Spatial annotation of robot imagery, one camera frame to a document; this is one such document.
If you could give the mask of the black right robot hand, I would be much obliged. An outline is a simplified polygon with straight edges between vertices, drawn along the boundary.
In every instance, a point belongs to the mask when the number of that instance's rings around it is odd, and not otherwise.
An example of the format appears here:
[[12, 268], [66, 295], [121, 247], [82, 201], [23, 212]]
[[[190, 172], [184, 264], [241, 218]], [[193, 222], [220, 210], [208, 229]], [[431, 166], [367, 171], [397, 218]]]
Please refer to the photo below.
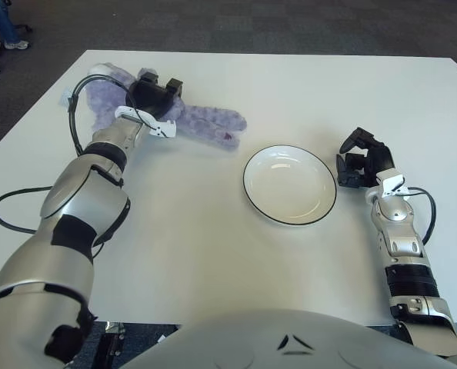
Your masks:
[[346, 188], [372, 188], [379, 172], [394, 168], [389, 148], [374, 135], [357, 128], [345, 139], [335, 158], [337, 182]]

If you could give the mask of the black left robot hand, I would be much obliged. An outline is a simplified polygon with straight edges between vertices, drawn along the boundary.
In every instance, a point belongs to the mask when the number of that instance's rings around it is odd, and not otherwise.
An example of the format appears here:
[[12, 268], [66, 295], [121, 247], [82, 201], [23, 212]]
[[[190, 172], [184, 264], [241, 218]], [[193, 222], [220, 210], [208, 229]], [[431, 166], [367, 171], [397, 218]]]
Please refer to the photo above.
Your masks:
[[144, 70], [128, 88], [125, 104], [162, 118], [174, 106], [175, 99], [182, 96], [182, 87], [183, 82], [176, 78], [161, 86], [155, 71]]

